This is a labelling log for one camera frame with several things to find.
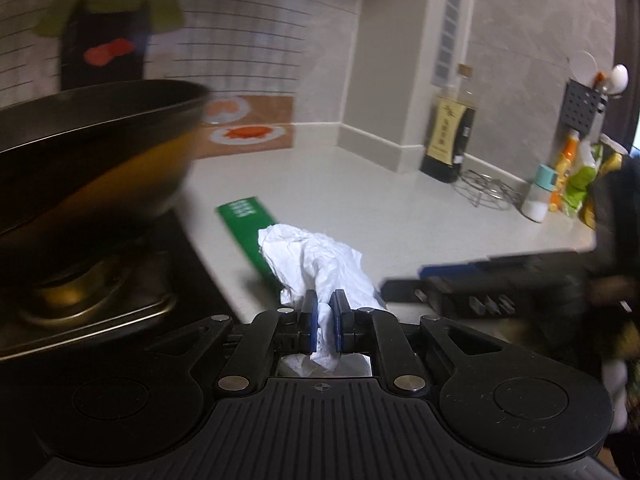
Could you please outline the yellow detergent bottle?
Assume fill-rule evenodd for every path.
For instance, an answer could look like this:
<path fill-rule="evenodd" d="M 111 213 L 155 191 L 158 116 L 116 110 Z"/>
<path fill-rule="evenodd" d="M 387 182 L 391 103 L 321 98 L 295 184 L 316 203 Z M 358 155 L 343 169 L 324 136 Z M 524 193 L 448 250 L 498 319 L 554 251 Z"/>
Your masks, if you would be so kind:
<path fill-rule="evenodd" d="M 622 153 L 613 153 L 611 156 L 608 156 L 600 167 L 596 180 L 588 186 L 587 198 L 579 214 L 579 218 L 589 229 L 594 230 L 596 228 L 596 199 L 601 192 L 601 188 L 603 188 L 604 177 L 612 174 L 612 172 L 621 170 L 624 158 L 625 155 Z"/>

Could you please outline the white wall vent grille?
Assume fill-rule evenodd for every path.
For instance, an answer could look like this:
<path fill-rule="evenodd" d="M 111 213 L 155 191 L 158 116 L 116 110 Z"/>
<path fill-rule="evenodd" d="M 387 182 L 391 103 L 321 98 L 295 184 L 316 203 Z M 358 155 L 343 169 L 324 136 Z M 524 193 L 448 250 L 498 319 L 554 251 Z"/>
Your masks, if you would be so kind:
<path fill-rule="evenodd" d="M 445 0 L 442 28 L 434 65 L 432 84 L 443 87 L 448 84 L 454 66 L 454 50 L 456 50 L 462 0 Z"/>

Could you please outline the white tissue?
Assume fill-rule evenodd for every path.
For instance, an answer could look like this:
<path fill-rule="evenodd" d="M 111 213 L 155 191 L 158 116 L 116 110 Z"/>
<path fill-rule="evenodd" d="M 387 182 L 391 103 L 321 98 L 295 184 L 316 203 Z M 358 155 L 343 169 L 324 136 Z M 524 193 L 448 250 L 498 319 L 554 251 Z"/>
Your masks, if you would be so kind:
<path fill-rule="evenodd" d="M 305 292 L 318 298 L 317 350 L 280 359 L 284 377 L 369 377 L 371 360 L 360 353 L 337 351 L 331 295 L 344 290 L 349 307 L 382 309 L 384 302 L 361 269 L 361 252 L 321 233 L 277 223 L 258 231 L 262 258 L 281 284 L 280 303 L 298 307 Z"/>

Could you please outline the green white vegetable bag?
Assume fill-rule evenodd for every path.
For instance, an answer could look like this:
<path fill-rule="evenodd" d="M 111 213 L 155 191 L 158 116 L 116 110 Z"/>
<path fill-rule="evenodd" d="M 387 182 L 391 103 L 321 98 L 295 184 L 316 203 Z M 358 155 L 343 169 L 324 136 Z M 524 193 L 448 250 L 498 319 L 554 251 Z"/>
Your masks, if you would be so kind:
<path fill-rule="evenodd" d="M 579 143 L 562 197 L 562 211 L 567 217 L 575 218 L 582 209 L 588 185 L 597 177 L 602 154 L 600 143 L 591 144 L 588 139 Z"/>

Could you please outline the black perforated wall rack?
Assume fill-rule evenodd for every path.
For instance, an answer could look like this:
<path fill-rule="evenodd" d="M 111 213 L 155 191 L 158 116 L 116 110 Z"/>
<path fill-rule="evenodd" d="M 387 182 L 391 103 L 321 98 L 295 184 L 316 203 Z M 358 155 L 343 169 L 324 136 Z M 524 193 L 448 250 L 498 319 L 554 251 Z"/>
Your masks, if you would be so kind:
<path fill-rule="evenodd" d="M 604 94 L 569 79 L 565 85 L 559 123 L 586 136 L 591 131 L 594 118 L 606 109 L 607 102 Z"/>

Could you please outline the orange detergent bottle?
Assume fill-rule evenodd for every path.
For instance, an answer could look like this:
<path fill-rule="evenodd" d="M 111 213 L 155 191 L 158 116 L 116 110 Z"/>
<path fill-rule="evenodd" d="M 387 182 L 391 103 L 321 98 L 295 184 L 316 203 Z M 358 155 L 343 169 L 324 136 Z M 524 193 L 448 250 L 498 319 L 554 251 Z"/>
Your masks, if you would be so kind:
<path fill-rule="evenodd" d="M 556 172 L 556 180 L 554 190 L 551 193 L 549 200 L 549 211 L 555 212 L 560 209 L 562 202 L 562 193 L 564 191 L 570 168 L 573 166 L 573 162 L 576 156 L 577 148 L 579 144 L 579 132 L 575 129 L 570 129 L 565 138 L 565 143 L 560 151 L 558 160 L 555 163 L 554 170 Z"/>

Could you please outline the black frying pan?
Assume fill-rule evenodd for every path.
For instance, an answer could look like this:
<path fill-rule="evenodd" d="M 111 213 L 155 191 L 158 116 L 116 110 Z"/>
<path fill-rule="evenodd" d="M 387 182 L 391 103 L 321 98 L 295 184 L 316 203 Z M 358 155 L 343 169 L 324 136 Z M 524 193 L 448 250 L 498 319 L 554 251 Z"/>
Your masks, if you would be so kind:
<path fill-rule="evenodd" d="M 1 232 L 12 233 L 128 159 L 198 125 L 209 90 L 145 79 L 1 110 Z"/>

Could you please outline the black gas stove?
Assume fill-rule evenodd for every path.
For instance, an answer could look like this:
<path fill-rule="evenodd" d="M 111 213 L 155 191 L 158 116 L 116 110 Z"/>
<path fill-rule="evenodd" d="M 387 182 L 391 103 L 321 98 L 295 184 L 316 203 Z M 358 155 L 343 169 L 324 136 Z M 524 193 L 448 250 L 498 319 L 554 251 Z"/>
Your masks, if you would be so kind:
<path fill-rule="evenodd" d="M 206 417 L 192 376 L 235 322 L 175 214 L 89 271 L 1 291 L 1 463 L 93 467 L 160 457 Z"/>

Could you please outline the dark soy sauce bottle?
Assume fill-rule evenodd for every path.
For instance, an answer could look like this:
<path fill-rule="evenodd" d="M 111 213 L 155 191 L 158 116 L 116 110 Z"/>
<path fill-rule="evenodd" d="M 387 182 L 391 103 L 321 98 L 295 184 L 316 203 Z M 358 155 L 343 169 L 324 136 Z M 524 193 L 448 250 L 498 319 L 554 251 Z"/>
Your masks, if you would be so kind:
<path fill-rule="evenodd" d="M 435 118 L 420 170 L 444 183 L 458 180 L 469 143 L 476 106 L 471 80 L 473 69 L 460 63 L 461 88 L 447 87 L 437 98 Z"/>

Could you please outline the teal lid salt shaker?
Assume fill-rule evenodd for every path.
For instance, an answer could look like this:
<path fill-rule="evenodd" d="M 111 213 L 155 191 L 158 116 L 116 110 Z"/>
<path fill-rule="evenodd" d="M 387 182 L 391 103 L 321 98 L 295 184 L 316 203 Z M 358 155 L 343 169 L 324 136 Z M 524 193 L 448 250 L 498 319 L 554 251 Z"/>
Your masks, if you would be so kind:
<path fill-rule="evenodd" d="M 541 223 L 549 210 L 551 195 L 558 174 L 546 165 L 539 165 L 528 192 L 521 204 L 521 214 L 528 220 Z"/>

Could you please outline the white orange spoon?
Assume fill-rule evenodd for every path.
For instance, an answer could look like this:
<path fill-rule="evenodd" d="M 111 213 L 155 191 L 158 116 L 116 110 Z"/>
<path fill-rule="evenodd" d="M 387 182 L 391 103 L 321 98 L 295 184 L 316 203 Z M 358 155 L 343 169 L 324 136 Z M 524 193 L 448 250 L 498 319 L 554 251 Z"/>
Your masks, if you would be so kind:
<path fill-rule="evenodd" d="M 627 67 L 624 64 L 616 64 L 608 73 L 597 73 L 593 89 L 607 96 L 618 96 L 626 90 L 628 81 Z"/>

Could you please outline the cartoon kitchen wall sticker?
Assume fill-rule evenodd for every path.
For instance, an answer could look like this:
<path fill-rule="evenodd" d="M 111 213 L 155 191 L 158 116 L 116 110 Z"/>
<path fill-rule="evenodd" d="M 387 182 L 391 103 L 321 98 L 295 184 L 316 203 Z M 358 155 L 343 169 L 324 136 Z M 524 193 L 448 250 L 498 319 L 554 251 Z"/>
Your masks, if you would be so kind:
<path fill-rule="evenodd" d="M 203 156 L 333 143 L 361 0 L 1 0 L 1 103 L 195 82 Z"/>

